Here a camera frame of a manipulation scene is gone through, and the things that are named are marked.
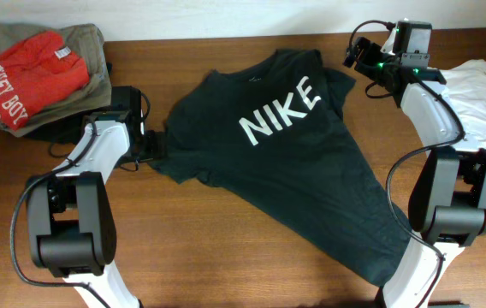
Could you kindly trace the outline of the dark green Nike t-shirt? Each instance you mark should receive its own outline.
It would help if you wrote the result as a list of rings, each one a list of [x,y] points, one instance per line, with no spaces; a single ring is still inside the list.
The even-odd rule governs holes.
[[[277,50],[237,73],[211,71],[175,104],[166,154],[176,182],[224,188],[376,286],[409,238],[343,120],[354,79],[318,50]]]

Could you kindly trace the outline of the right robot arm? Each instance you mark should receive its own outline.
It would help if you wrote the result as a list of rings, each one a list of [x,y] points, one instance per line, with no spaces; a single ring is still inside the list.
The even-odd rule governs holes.
[[[410,242],[374,303],[424,308],[447,267],[486,234],[486,149],[466,134],[442,72],[429,65],[431,24],[383,25],[389,36],[382,45],[352,34],[343,64],[386,89],[423,144],[393,165],[386,182],[407,159],[421,153],[427,159],[409,198],[409,223],[400,226]]]

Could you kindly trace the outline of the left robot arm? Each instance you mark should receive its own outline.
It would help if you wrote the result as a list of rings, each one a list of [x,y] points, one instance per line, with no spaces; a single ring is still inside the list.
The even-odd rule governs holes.
[[[111,104],[85,116],[78,144],[45,175],[31,178],[17,209],[27,212],[30,256],[53,281],[72,287],[89,307],[140,307],[116,267],[116,225],[105,185],[115,169],[136,172],[162,156],[145,129],[149,98],[132,86],[112,90]]]

